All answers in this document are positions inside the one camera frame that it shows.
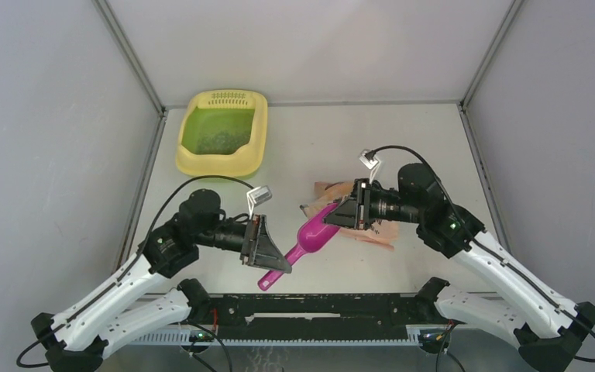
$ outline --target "white table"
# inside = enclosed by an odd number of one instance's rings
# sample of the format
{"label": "white table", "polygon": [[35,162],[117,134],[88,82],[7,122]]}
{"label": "white table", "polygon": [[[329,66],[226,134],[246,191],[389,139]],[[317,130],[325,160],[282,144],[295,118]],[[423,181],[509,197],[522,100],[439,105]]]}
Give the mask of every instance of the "white table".
{"label": "white table", "polygon": [[[144,239],[151,219],[167,196],[189,176],[174,163],[177,136],[185,110],[170,110],[145,195],[135,239]],[[270,235],[286,253],[306,221],[300,204],[315,200],[315,181],[346,181],[368,177],[359,152],[386,144],[417,150],[434,167],[456,204],[469,209],[494,233],[494,226],[462,121],[455,105],[340,105],[270,107],[266,152],[260,169],[247,180],[268,184],[273,199],[255,210],[268,216]],[[397,187],[398,169],[417,161],[412,155],[388,150],[378,179]],[[167,221],[188,195],[212,188],[229,215],[246,211],[246,189],[225,181],[197,181],[168,205],[159,224]],[[335,236],[320,252],[304,256],[292,274],[284,275],[269,293],[413,293],[433,276],[466,291],[491,291],[464,267],[428,248],[415,226],[401,224],[390,252],[373,244]],[[265,274],[242,266],[237,253],[200,248],[200,260],[183,269],[164,288],[185,278],[197,278],[209,293],[262,293],[256,282]]]}

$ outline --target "robotic arm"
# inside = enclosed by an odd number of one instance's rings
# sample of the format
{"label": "robotic arm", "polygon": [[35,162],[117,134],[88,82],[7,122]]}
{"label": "robotic arm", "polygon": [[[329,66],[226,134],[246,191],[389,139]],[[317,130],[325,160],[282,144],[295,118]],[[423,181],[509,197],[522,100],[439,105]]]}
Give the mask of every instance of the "robotic arm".
{"label": "robotic arm", "polygon": [[[250,210],[270,197],[268,188],[253,189],[248,193]],[[209,297],[195,279],[184,280],[162,298],[125,312],[151,288],[195,262],[198,245],[240,253],[247,266],[291,272],[291,265],[267,232],[265,215],[250,213],[250,218],[241,214],[230,219],[223,215],[216,192],[193,192],[172,219],[149,233],[138,254],[88,296],[56,315],[35,317],[31,325],[37,343],[46,349],[51,369],[97,370],[105,358],[140,336],[185,319],[202,319],[208,312]],[[21,364],[26,351],[18,359],[21,367],[27,367]]]}
{"label": "robotic arm", "polygon": [[[379,167],[375,153],[365,150],[360,157],[373,168],[371,177]],[[355,180],[353,192],[324,222],[348,229],[368,229],[376,219],[418,224],[416,233],[425,245],[484,279],[509,306],[460,291],[437,277],[419,291],[419,298],[448,319],[510,343],[536,370],[565,370],[587,335],[593,334],[595,306],[569,300],[516,261],[480,220],[451,202],[429,164],[417,157],[421,163],[398,171],[397,190],[384,189],[369,178]]]}

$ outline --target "gray floor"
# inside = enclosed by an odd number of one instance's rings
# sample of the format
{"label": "gray floor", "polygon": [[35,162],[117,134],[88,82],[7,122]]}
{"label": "gray floor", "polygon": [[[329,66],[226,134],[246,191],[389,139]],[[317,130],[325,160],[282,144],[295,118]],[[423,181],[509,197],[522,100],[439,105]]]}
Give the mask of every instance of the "gray floor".
{"label": "gray floor", "polygon": [[[417,347],[343,346],[343,347],[232,347],[234,371],[239,372],[302,372],[337,371],[434,371],[435,357]],[[459,330],[452,334],[450,349],[467,371],[529,372],[516,349],[479,331]],[[217,371],[227,371],[227,363],[219,347],[206,350],[201,356]],[[102,372],[119,371],[207,371],[176,346],[127,346],[106,360]],[[442,358],[440,372],[459,368]]]}

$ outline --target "magenta litter scoop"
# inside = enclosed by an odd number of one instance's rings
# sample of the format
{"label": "magenta litter scoop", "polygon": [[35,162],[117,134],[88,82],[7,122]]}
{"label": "magenta litter scoop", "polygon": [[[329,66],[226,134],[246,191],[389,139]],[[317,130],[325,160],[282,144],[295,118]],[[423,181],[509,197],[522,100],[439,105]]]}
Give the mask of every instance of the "magenta litter scoop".
{"label": "magenta litter scoop", "polygon": [[[293,267],[295,263],[307,253],[318,252],[339,231],[338,226],[326,225],[323,218],[338,204],[333,203],[324,207],[317,215],[311,217],[297,232],[297,244],[284,257]],[[281,271],[268,271],[258,282],[262,291],[267,291],[279,278],[284,275]]]}

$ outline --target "orange plastic bag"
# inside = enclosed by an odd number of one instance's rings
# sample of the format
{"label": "orange plastic bag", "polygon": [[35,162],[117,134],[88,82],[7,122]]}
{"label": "orange plastic bag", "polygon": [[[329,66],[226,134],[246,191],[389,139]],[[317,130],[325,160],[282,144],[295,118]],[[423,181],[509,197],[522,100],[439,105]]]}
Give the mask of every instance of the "orange plastic bag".
{"label": "orange plastic bag", "polygon": [[[300,205],[300,209],[307,218],[320,212],[327,204],[341,200],[353,191],[354,182],[328,182],[314,183],[314,193],[318,200]],[[340,229],[341,234],[362,242],[377,244],[388,250],[394,250],[392,242],[398,238],[398,223],[393,221],[375,221],[368,230]]]}

